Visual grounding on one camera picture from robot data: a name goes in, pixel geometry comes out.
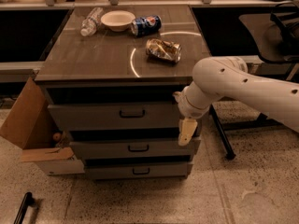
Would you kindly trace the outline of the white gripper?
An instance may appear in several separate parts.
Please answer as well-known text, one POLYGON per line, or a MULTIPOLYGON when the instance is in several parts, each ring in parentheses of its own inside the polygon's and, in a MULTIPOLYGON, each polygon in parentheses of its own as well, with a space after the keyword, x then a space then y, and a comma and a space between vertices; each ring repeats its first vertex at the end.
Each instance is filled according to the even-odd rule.
POLYGON ((175 91, 173 96, 178 103, 178 110, 180 114, 185 118, 181 119, 178 124, 178 144, 180 146, 186 146, 190 143, 197 128, 196 119, 203 117, 208 111, 208 108, 198 108, 191 105, 187 99, 187 96, 183 92, 175 91))

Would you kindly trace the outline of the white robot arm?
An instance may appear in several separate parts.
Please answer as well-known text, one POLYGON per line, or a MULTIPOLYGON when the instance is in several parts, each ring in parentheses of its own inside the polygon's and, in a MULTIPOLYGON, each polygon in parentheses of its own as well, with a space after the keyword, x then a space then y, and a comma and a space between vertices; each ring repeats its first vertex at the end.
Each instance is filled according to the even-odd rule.
POLYGON ((223 97, 235 99, 299 132, 299 84, 248 73, 239 57, 208 57, 192 70, 192 83, 174 97, 182 115, 178 143, 190 143, 198 120, 212 103, 223 97))

